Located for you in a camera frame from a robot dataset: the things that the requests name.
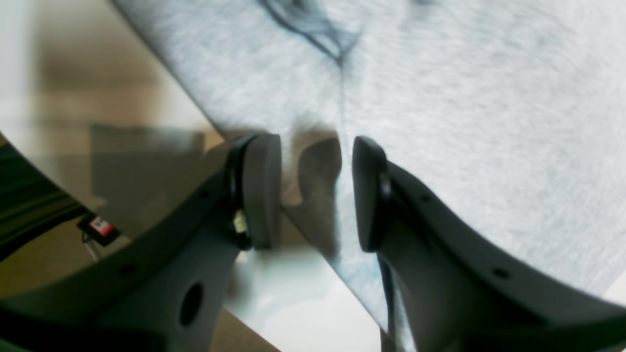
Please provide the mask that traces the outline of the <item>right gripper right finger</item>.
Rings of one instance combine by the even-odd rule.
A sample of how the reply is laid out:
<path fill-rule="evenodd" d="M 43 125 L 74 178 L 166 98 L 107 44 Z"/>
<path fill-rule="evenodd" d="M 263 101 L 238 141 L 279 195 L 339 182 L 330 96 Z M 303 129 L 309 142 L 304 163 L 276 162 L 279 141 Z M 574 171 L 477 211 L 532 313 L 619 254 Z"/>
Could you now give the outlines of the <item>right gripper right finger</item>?
<path fill-rule="evenodd" d="M 463 222 L 436 194 L 354 139 L 358 241 L 398 282 L 419 352 L 613 352 L 625 308 L 550 278 Z"/>

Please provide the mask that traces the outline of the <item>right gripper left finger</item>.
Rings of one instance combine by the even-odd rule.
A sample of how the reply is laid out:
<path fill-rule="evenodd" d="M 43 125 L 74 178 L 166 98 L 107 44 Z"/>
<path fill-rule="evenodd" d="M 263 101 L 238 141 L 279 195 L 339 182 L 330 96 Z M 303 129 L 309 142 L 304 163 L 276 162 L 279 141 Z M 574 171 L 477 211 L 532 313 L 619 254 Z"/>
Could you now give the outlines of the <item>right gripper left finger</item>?
<path fill-rule="evenodd" d="M 237 256 L 280 242 L 280 136 L 248 134 L 161 223 L 94 266 L 1 301 L 3 350 L 206 352 Z"/>

